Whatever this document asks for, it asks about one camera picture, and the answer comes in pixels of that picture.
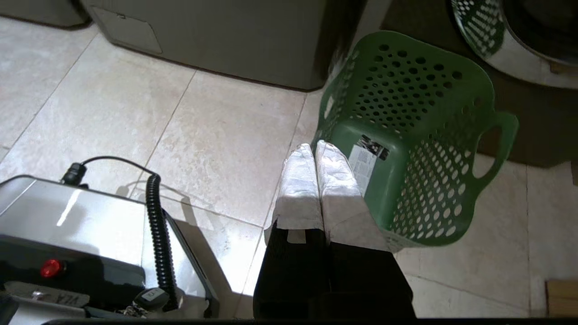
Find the tile floor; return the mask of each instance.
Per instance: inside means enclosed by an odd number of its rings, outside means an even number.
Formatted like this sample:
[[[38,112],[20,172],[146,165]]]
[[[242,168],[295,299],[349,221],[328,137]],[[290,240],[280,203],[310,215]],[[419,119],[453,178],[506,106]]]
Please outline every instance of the tile floor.
[[[77,31],[0,18],[0,179],[58,179],[100,154],[162,176],[179,222],[221,298],[221,317],[251,317],[262,229],[291,148],[311,141],[321,91],[302,93],[197,71]],[[476,168],[491,158],[479,156]],[[138,200],[143,176],[91,166],[92,188]],[[455,245],[397,254],[421,317],[545,313],[544,280],[578,278],[578,187],[570,164],[507,162]]]

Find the black cord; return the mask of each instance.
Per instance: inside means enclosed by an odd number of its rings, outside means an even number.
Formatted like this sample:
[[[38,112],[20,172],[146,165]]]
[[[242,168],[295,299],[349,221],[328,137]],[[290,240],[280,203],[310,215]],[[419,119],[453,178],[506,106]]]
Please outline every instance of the black cord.
[[[85,165],[95,160],[118,160],[133,165],[150,174],[146,184],[146,207],[149,215],[151,236],[153,237],[154,264],[157,271],[158,287],[169,294],[169,301],[163,307],[163,311],[171,311],[179,307],[176,295],[175,269],[171,252],[171,241],[166,227],[166,216],[162,212],[160,200],[161,177],[135,162],[115,156],[98,156],[78,163],[73,163],[62,177],[62,182],[67,185],[79,186],[86,173]]]
[[[147,172],[147,173],[149,173],[149,174],[156,174],[155,172],[151,171],[150,169],[147,169],[146,167],[143,167],[143,166],[137,164],[136,162],[132,162],[132,161],[130,161],[130,160],[128,160],[128,159],[124,159],[124,158],[121,158],[121,157],[115,157],[115,156],[96,156],[96,157],[93,157],[93,158],[90,158],[90,159],[86,159],[85,161],[81,162],[80,164],[81,164],[82,166],[84,166],[84,165],[86,165],[86,164],[88,164],[88,163],[91,163],[91,162],[93,162],[93,161],[95,161],[95,160],[103,160],[103,159],[111,159],[111,160],[122,161],[122,162],[124,162],[124,163],[131,164],[131,165],[133,165],[133,166],[135,166],[135,167],[137,167],[137,168],[140,168],[140,169],[144,170],[145,172]]]

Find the red button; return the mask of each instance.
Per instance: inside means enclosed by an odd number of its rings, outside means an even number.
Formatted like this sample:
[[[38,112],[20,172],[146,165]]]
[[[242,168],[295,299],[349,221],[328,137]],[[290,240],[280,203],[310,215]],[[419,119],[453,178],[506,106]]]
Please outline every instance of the red button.
[[[59,260],[47,260],[40,269],[43,278],[53,278],[62,272],[62,263]]]

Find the laundry basket handle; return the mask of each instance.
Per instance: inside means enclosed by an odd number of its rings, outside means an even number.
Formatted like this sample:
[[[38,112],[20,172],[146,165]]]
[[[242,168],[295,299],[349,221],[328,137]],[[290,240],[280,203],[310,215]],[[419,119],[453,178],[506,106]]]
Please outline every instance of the laundry basket handle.
[[[513,114],[496,112],[494,116],[495,117],[485,128],[484,132],[495,126],[499,127],[502,132],[498,143],[498,152],[496,153],[496,158],[494,159],[492,167],[490,167],[490,170],[484,176],[476,179],[476,182],[481,186],[481,189],[485,188],[494,179],[503,163],[507,160],[510,151],[512,150],[518,127],[520,126],[518,118]]]

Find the green laundry basket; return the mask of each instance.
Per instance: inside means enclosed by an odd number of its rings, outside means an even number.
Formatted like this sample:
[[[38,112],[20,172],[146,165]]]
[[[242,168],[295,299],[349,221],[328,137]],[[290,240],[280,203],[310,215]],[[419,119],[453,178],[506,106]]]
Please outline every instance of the green laundry basket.
[[[493,127],[499,150],[476,178],[474,153]],[[354,146],[370,143],[376,157],[364,197],[377,225],[392,245],[440,246],[465,234],[517,129],[515,116],[494,111],[492,83],[474,62],[382,31],[357,43],[328,86],[313,144],[325,139],[351,163]]]

